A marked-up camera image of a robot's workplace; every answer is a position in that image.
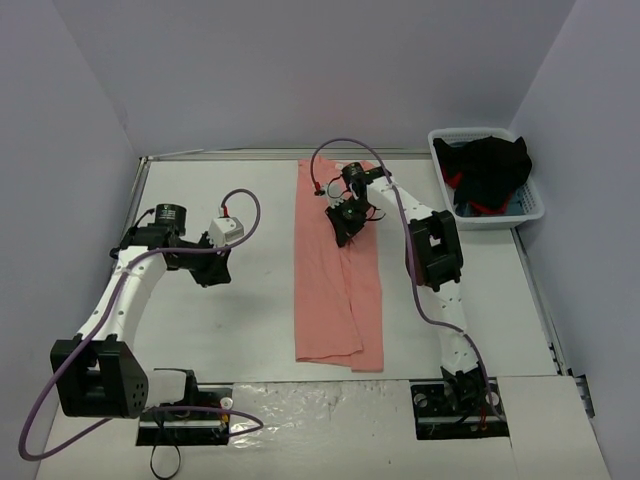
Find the gray wall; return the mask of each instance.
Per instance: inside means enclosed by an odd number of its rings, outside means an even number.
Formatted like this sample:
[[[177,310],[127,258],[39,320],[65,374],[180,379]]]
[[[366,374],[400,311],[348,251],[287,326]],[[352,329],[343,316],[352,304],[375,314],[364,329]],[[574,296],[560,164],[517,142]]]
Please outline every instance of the gray wall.
[[[54,0],[139,154],[507,126],[574,0]]]
[[[640,471],[640,2],[578,1],[513,121],[547,213],[522,230],[614,479]]]
[[[19,430],[53,342],[105,286],[136,161],[50,0],[3,0],[0,45],[0,476],[21,480],[37,464],[18,457]],[[42,451],[56,403],[31,450]]]

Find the white table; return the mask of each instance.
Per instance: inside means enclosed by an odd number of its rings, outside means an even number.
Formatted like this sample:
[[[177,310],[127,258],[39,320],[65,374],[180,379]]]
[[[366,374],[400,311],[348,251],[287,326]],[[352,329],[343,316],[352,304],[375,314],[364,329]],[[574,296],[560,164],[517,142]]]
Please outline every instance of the white table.
[[[388,167],[419,200],[444,208],[430,160],[392,160]],[[460,237],[469,330],[490,375],[499,377],[510,439],[415,440],[407,379],[440,378],[439,346],[433,329],[415,313],[402,230],[392,220],[378,224],[384,372],[296,363],[296,168],[292,160],[224,157],[151,164],[140,211],[164,202],[184,205],[189,239],[208,227],[232,188],[253,190],[263,206],[255,237],[231,256],[230,285],[202,289],[188,273],[168,273],[138,329],[134,351],[144,368],[191,368],[203,383],[234,382],[235,407],[267,423],[265,430],[227,447],[185,449],[179,478],[608,478],[573,380],[556,376],[509,231]],[[250,224],[249,200],[234,198],[229,207]],[[88,423],[59,412],[48,447]],[[135,431],[135,421],[112,421],[44,461],[38,479],[152,478],[150,449],[133,446]],[[167,471],[173,455],[167,450],[158,457]]]

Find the plastic basket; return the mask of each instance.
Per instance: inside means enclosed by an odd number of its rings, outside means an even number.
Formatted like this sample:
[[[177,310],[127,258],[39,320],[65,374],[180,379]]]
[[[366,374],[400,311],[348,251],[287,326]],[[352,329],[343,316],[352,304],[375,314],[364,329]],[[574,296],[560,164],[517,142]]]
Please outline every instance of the plastic basket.
[[[510,142],[516,140],[516,137],[511,132],[503,128],[444,128],[429,133],[429,148],[431,149],[431,157],[436,167],[440,189],[442,190],[447,210],[453,213],[456,224],[460,230],[502,230],[513,228],[527,220],[538,219],[544,214],[542,200],[540,199],[538,190],[536,190],[533,179],[529,176],[527,183],[520,187],[522,190],[523,215],[494,215],[486,217],[460,217],[456,215],[453,205],[454,190],[445,183],[442,177],[442,170],[438,162],[438,154],[433,146],[433,140],[441,138],[446,143],[452,144],[456,142],[471,142],[489,136],[502,138]]]

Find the garment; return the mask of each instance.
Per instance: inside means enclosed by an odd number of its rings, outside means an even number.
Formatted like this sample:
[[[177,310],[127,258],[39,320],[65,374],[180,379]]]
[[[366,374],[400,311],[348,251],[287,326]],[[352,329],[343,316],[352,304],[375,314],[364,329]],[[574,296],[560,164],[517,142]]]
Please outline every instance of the garment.
[[[513,193],[525,184],[531,158],[522,137],[509,142],[487,137],[462,146],[433,141],[445,182],[455,189],[453,202],[484,214],[504,214]]]
[[[340,175],[336,168],[340,165],[324,158],[316,158],[314,167],[321,184]],[[299,161],[294,228],[296,360],[380,372],[382,288],[375,223],[367,223],[349,244],[338,248],[326,208],[326,198],[314,195],[309,161]]]

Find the folded pink fabric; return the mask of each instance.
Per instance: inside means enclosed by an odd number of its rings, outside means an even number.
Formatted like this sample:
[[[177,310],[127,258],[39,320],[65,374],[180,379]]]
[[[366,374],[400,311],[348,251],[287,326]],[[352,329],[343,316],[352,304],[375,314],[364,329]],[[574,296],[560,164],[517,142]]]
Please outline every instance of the folded pink fabric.
[[[365,169],[371,165],[363,162]],[[316,158],[321,184],[340,174],[337,162]],[[296,360],[381,372],[382,289],[374,223],[338,248],[327,200],[316,197],[309,160],[298,162],[295,218]]]

